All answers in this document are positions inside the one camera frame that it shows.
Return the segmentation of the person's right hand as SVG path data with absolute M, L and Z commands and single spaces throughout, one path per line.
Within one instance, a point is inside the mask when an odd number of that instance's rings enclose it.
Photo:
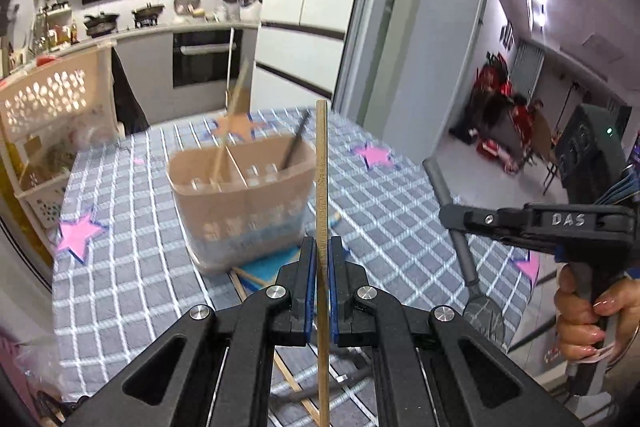
M 608 288 L 593 305 L 577 295 L 577 283 L 569 265 L 558 277 L 554 305 L 558 311 L 556 331 L 561 355 L 570 362 L 593 357 L 596 343 L 605 338 L 597 325 L 602 317 L 618 316 L 611 362 L 619 359 L 634 342 L 639 330 L 639 281 L 623 279 Z

